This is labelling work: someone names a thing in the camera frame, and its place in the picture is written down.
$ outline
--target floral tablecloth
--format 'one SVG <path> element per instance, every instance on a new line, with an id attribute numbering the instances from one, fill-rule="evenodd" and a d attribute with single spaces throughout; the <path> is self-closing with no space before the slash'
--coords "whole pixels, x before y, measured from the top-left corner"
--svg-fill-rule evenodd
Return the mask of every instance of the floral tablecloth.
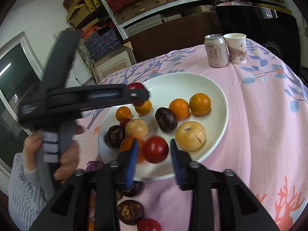
<path id="1" fill-rule="evenodd" d="M 228 100 L 227 130 L 203 164 L 211 170 L 235 171 L 280 230 L 288 230 L 308 202 L 308 89 L 283 61 L 249 39 L 243 65 L 212 68 L 200 45 L 136 64 L 101 83 L 144 82 L 176 72 L 209 77 Z M 87 129 L 76 136 L 80 168 L 91 170 L 100 165 L 93 161 L 100 160 L 97 138 L 108 110 L 85 112 L 79 120 Z M 159 221 L 163 230 L 188 230 L 191 192 L 178 190 L 174 178 L 146 183 L 145 191 L 135 199 L 144 205 L 146 217 Z M 136 230 L 136 226 L 120 223 L 121 230 Z"/>

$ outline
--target white plate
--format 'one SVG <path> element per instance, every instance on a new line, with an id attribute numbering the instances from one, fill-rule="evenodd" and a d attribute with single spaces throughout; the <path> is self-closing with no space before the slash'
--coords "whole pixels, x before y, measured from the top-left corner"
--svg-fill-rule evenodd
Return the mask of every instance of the white plate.
<path id="1" fill-rule="evenodd" d="M 185 121 L 200 122 L 206 130 L 206 143 L 195 151 L 190 151 L 192 160 L 201 162 L 207 158 L 216 148 L 227 127 L 229 109 L 226 96 L 222 89 L 211 79 L 193 73 L 166 74 L 143 83 L 150 91 L 150 101 L 153 110 L 146 116 L 139 116 L 132 104 L 127 105 L 133 114 L 133 118 L 143 119 L 149 126 L 149 136 L 158 135 L 163 137 L 167 143 L 174 138 L 175 131 L 166 134 L 161 131 L 155 119 L 155 112 L 160 107 L 169 107 L 172 100 L 182 98 L 189 102 L 189 99 L 196 93 L 207 94 L 212 102 L 211 111 L 205 116 L 195 116 L 179 120 L 178 126 Z M 104 136 L 108 129 L 119 122 L 115 118 L 115 112 L 120 106 L 115 106 L 107 113 L 98 136 L 98 147 L 104 163 L 116 160 L 120 150 L 111 149 L 104 142 Z M 137 164 L 134 180 L 155 181 L 173 177 L 172 161 L 170 152 L 166 160 L 161 163 L 152 164 L 147 161 Z"/>

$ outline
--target white paper cup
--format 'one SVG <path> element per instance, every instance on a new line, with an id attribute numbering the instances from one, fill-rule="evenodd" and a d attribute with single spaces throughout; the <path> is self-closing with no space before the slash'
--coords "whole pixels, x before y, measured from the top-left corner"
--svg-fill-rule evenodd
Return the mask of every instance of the white paper cup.
<path id="1" fill-rule="evenodd" d="M 246 63 L 246 35 L 231 33 L 224 35 L 229 50 L 231 62 L 235 64 Z"/>

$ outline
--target screw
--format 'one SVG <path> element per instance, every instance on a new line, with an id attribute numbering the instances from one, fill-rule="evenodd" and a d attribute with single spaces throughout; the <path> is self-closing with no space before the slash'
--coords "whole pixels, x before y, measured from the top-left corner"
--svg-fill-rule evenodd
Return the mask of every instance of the screw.
<path id="1" fill-rule="evenodd" d="M 200 164 L 197 163 L 196 161 L 191 161 L 191 162 L 189 163 L 189 166 L 190 166 L 190 167 L 200 167 Z"/>
<path id="2" fill-rule="evenodd" d="M 75 175 L 82 176 L 84 174 L 84 170 L 82 168 L 79 168 L 76 170 Z"/>
<path id="3" fill-rule="evenodd" d="M 109 162 L 109 166 L 110 167 L 118 167 L 119 163 L 117 161 L 111 161 L 111 162 Z"/>
<path id="4" fill-rule="evenodd" d="M 226 176 L 233 176 L 233 175 L 234 175 L 234 173 L 233 173 L 233 171 L 232 171 L 231 169 L 226 169 L 226 170 L 224 171 L 224 174 L 225 174 Z"/>

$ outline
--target gray sleeve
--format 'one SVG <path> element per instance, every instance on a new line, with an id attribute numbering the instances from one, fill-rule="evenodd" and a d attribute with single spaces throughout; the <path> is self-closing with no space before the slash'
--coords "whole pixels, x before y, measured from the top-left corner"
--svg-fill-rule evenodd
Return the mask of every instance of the gray sleeve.
<path id="1" fill-rule="evenodd" d="M 37 171 L 24 172 L 23 154 L 14 157 L 9 183 L 9 212 L 21 231 L 28 231 L 46 206 Z"/>

